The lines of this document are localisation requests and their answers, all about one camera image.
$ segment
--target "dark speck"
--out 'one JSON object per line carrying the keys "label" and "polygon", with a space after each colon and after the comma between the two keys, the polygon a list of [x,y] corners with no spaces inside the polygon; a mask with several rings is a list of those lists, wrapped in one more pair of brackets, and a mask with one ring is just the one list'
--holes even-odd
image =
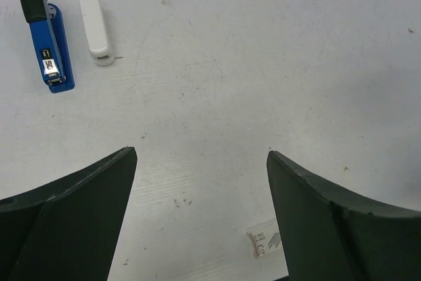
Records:
{"label": "dark speck", "polygon": [[170,6],[172,6],[172,2],[171,2],[171,0],[161,0],[161,5],[170,7]]}

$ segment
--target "stapler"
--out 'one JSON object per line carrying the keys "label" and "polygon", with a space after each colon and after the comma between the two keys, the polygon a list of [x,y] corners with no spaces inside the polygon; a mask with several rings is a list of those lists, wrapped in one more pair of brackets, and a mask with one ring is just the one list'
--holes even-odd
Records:
{"label": "stapler", "polygon": [[43,81],[52,93],[74,88],[60,9],[47,0],[20,0],[29,23]]}

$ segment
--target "stapler label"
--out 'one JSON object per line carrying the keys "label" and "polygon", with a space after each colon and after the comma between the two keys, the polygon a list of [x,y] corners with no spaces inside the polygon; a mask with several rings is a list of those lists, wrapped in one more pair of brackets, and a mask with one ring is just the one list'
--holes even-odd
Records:
{"label": "stapler label", "polygon": [[41,50],[42,63],[44,64],[44,75],[48,77],[55,77],[59,75],[59,70],[55,64],[54,59],[51,56],[50,49]]}

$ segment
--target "white table surface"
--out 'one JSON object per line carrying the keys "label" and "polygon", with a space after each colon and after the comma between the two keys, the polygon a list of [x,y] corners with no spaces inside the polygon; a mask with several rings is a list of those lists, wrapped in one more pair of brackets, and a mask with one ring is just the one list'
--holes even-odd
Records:
{"label": "white table surface", "polygon": [[106,68],[78,0],[50,1],[76,81],[56,95],[19,0],[0,0],[0,198],[134,146],[109,280],[286,275],[282,251],[254,259],[245,235],[274,218],[270,149],[421,209],[420,0],[102,0],[121,57]]}

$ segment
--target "sticker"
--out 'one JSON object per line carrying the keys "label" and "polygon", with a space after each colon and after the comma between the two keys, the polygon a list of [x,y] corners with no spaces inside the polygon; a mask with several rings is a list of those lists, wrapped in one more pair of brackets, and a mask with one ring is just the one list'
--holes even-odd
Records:
{"label": "sticker", "polygon": [[54,58],[51,55],[50,49],[41,50],[42,63],[44,65],[44,75],[48,77],[55,77],[59,75],[59,70],[55,64]]}
{"label": "sticker", "polygon": [[276,220],[250,227],[247,235],[253,244],[255,257],[262,257],[282,248],[281,234]]}

